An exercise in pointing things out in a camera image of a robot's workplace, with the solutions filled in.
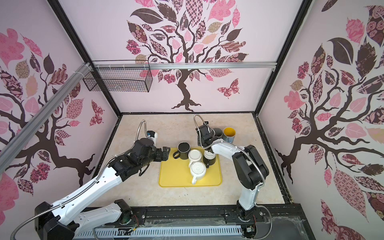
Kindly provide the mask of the grey ceramic mug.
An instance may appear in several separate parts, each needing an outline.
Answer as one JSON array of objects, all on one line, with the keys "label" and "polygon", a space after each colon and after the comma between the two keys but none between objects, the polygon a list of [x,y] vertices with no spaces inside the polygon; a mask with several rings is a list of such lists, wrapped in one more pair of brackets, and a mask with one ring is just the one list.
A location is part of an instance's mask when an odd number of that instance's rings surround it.
[{"label": "grey ceramic mug", "polygon": [[222,136],[223,136],[222,129],[220,129],[220,128],[213,128],[213,130],[215,132],[215,137],[217,137],[219,139],[222,138]]}]

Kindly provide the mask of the small white ceramic mug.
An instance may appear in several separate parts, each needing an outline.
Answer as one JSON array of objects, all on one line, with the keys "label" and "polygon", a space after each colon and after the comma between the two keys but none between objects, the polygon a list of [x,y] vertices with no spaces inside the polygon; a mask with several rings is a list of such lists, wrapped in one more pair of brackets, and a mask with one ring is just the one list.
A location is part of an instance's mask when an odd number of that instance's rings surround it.
[{"label": "small white ceramic mug", "polygon": [[202,153],[197,149],[193,149],[193,150],[190,150],[188,157],[190,160],[190,162],[189,162],[189,168],[190,168],[193,163],[201,161]]}]

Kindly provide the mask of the black ceramic mug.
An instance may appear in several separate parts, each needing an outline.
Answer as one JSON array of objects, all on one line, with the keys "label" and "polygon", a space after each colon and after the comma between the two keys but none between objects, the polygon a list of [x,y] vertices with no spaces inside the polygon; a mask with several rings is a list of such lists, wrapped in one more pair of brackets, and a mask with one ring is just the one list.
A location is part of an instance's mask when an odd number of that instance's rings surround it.
[{"label": "black ceramic mug", "polygon": [[189,143],[187,142],[179,143],[177,147],[177,151],[173,153],[173,158],[187,160],[189,158],[190,150],[191,150],[191,146]]}]

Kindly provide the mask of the blue butterfly mug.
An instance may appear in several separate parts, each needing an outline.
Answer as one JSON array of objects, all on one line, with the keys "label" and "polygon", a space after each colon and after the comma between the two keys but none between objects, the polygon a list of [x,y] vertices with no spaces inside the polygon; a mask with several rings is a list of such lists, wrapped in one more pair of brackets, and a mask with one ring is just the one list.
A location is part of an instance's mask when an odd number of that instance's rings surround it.
[{"label": "blue butterfly mug", "polygon": [[233,128],[227,127],[223,130],[222,138],[228,143],[233,143],[236,136],[236,131]]}]

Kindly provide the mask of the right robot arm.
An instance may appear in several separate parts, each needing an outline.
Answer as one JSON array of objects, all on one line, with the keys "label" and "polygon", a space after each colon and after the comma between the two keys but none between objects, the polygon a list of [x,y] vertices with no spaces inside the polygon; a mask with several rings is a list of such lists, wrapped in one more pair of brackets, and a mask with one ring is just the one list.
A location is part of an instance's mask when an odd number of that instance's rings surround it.
[{"label": "right robot arm", "polygon": [[206,124],[196,127],[198,145],[204,150],[231,159],[238,180],[243,188],[237,201],[237,212],[243,221],[250,219],[257,209],[260,188],[265,186],[269,169],[253,145],[236,146],[219,139],[214,130]]}]

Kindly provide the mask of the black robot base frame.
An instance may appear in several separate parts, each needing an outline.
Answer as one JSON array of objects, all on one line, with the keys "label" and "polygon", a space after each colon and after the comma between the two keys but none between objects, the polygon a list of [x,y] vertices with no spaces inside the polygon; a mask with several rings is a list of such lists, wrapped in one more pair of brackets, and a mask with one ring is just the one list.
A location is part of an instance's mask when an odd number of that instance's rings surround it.
[{"label": "black robot base frame", "polygon": [[35,221],[35,229],[42,240],[71,240],[75,236],[101,225],[116,223],[129,227],[139,227],[146,222],[178,221],[194,219],[218,219],[227,224],[235,224],[243,229],[263,222],[266,218],[298,217],[305,221],[304,235],[315,239],[300,204],[272,204],[253,206],[245,210],[240,204],[211,206],[165,206],[165,207],[130,207],[124,200],[116,200],[102,208],[80,208],[75,212],[75,204],[67,203],[57,208],[57,213],[50,212]]}]

